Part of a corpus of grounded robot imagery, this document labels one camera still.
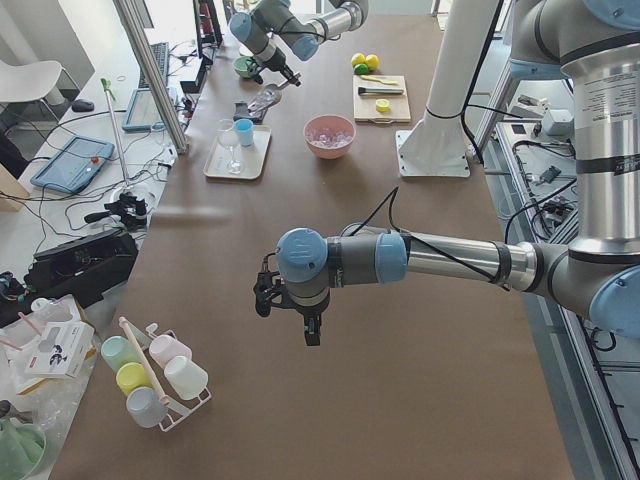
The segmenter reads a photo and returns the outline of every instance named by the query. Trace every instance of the white tray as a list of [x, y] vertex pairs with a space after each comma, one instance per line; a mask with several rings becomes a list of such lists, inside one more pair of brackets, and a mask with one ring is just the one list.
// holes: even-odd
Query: white tray
[[254, 180], [262, 173], [267, 148], [271, 140], [271, 128], [265, 125], [253, 126], [253, 145], [250, 147], [238, 146], [235, 155], [244, 163], [244, 170], [239, 175], [227, 172], [227, 163], [231, 154], [218, 144], [218, 138], [214, 139], [213, 148], [204, 164], [204, 174], [209, 178], [233, 178], [236, 180]]

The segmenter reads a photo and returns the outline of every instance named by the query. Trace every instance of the cup rack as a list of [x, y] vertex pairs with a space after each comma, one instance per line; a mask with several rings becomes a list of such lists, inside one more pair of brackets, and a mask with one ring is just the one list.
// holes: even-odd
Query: cup rack
[[[167, 415], [158, 424], [160, 430], [162, 430], [163, 432], [168, 432], [169, 430], [186, 420], [187, 417], [192, 415], [196, 410], [202, 407], [202, 405], [211, 400], [213, 395], [208, 387], [205, 387], [205, 389], [200, 392], [200, 394], [198, 394], [195, 399], [193, 399], [194, 404], [192, 406], [184, 405], [175, 398], [167, 395], [167, 393], [164, 391], [164, 389], [160, 385], [160, 382], [158, 381], [158, 377], [156, 376], [153, 368], [151, 367], [151, 364], [149, 363], [149, 360], [144, 354], [144, 351], [149, 348], [151, 341], [157, 336], [155, 334], [158, 329], [157, 323], [148, 325], [145, 329], [146, 333], [138, 329], [125, 317], [120, 317], [119, 325], [127, 336], [129, 342], [131, 342], [131, 344], [133, 345], [133, 348], [135, 349], [138, 356], [138, 360], [144, 367], [145, 373], [149, 377], [156, 395], [158, 395], [158, 399], [168, 407]], [[177, 336], [173, 330], [167, 330], [164, 333], [166, 335], [171, 335], [172, 337], [177, 339]]]

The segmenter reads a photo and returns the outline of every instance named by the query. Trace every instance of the table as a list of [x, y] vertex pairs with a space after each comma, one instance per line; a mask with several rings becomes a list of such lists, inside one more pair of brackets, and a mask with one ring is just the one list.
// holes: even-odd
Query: table
[[[190, 152], [118, 307], [140, 327], [175, 330], [209, 372], [214, 398], [168, 434], [145, 430], [98, 362], [51, 478], [572, 477], [517, 293], [417, 275], [336, 290], [316, 348], [305, 346], [297, 313], [254, 311], [260, 261], [284, 232], [337, 234], [396, 185], [394, 219], [405, 228], [500, 238], [478, 165], [469, 179], [400, 179], [395, 127], [359, 125], [335, 161], [315, 158], [302, 137], [315, 115], [352, 117], [356, 51], [377, 53], [380, 73], [405, 76], [419, 119], [440, 39], [431, 17], [371, 17], [312, 61], [291, 60], [302, 86], [267, 114], [264, 172], [241, 183], [202, 173], [216, 120], [257, 88], [233, 73], [237, 45], [225, 38], [187, 131]], [[384, 215], [375, 222], [386, 225]]]

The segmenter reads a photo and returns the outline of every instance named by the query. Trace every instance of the tablet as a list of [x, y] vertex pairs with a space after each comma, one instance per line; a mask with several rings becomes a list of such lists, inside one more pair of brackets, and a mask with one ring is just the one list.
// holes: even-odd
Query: tablet
[[[173, 87], [167, 88], [169, 97], [176, 101], [177, 93]], [[164, 125], [151, 90], [138, 88], [133, 91], [122, 129], [125, 132], [148, 132], [153, 125]]]

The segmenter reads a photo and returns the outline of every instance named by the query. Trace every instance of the sticker label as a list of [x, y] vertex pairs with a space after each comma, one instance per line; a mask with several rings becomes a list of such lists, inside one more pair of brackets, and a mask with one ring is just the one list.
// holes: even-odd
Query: sticker label
[[638, 72], [620, 73], [576, 85], [575, 127], [638, 119]]
[[638, 170], [640, 170], [640, 155], [634, 155], [617, 160], [613, 175], [624, 175], [625, 173], [637, 172]]

